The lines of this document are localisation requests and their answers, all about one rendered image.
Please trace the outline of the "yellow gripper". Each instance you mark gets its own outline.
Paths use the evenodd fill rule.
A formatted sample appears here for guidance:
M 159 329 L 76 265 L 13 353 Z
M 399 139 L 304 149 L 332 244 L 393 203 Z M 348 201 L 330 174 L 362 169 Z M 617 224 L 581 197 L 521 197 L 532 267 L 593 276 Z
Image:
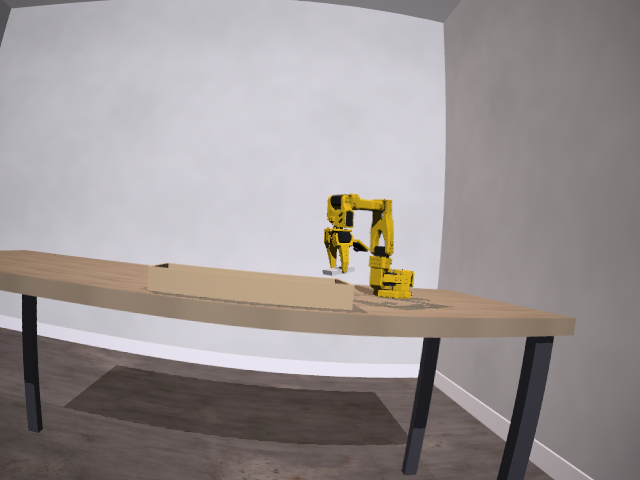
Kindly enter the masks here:
M 360 240 L 354 239 L 349 229 L 338 229 L 333 226 L 332 229 L 324 229 L 324 244 L 327 249 L 330 267 L 336 267 L 337 248 L 340 255 L 342 272 L 346 273 L 349 264 L 349 247 L 353 246 L 353 250 L 368 252 L 370 249 Z M 353 240 L 354 239 L 354 240 Z

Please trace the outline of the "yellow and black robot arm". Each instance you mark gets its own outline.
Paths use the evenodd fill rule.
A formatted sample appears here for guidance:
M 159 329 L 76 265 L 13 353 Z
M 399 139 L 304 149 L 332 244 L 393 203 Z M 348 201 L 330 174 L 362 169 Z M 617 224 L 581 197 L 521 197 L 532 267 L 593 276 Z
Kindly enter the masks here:
M 413 272 L 390 268 L 392 258 L 389 256 L 393 254 L 394 247 L 392 200 L 365 200 L 360 199 L 357 194 L 329 196 L 327 219 L 338 229 L 354 227 L 354 211 L 352 210 L 365 210 L 373 213 L 370 230 L 370 252 L 374 256 L 369 258 L 369 267 L 371 267 L 369 285 L 373 288 L 373 295 L 386 298 L 410 299 L 411 292 L 409 292 L 409 288 L 410 284 L 412 284 L 411 276 L 413 276 Z M 385 240 L 385 246 L 379 246 L 381 233 Z

